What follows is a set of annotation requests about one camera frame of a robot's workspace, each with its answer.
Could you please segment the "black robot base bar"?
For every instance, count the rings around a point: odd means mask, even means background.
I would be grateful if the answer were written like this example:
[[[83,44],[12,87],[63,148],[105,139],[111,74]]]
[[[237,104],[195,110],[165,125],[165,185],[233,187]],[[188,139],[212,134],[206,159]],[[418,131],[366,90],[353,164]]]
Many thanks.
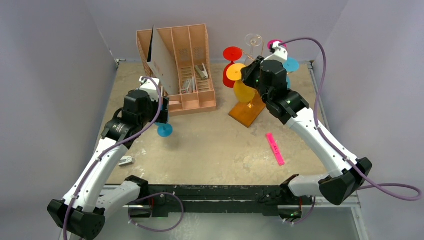
[[[310,207],[313,198],[297,197],[281,185],[175,185],[141,184],[140,193],[130,206],[143,206],[154,218],[170,213],[260,214],[265,217],[299,219],[302,208]]]

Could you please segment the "blue plastic wine glass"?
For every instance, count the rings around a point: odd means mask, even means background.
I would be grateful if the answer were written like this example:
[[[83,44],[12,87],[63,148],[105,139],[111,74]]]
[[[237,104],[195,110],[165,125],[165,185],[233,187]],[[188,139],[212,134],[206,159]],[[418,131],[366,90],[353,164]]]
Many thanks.
[[[158,123],[158,118],[154,124],[157,126],[157,134],[162,138],[169,137],[173,133],[173,127],[170,124],[170,116],[167,124]]]

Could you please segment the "yellow plastic wine glass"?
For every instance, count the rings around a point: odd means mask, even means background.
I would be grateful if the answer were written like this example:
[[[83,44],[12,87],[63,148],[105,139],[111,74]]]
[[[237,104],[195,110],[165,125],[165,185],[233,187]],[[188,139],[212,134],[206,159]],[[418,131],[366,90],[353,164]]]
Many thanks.
[[[255,90],[242,82],[241,70],[245,67],[242,63],[235,63],[227,70],[227,77],[234,81],[233,91],[240,103],[249,103],[255,96]]]

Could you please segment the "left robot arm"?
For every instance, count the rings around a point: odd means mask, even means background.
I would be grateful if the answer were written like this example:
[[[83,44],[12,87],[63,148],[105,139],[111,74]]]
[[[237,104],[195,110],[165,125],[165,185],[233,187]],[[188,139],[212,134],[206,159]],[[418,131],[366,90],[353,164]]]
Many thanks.
[[[129,151],[135,140],[155,122],[168,122],[169,97],[157,91],[131,90],[123,107],[106,123],[89,164],[69,192],[53,199],[47,211],[62,228],[64,240],[94,240],[109,220],[124,205],[138,205],[149,199],[148,182],[130,176],[111,193],[101,192],[114,168]]]

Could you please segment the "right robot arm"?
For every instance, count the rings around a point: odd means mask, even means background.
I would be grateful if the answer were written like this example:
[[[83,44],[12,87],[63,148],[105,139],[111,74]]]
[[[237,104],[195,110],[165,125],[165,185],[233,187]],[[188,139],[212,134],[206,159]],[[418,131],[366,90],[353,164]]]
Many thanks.
[[[339,206],[365,183],[373,167],[371,161],[345,149],[320,121],[315,121],[309,103],[287,87],[287,71],[281,62],[259,57],[241,69],[241,80],[257,90],[270,114],[297,133],[326,169],[325,174],[295,174],[283,182],[280,196],[284,202],[320,196]]]

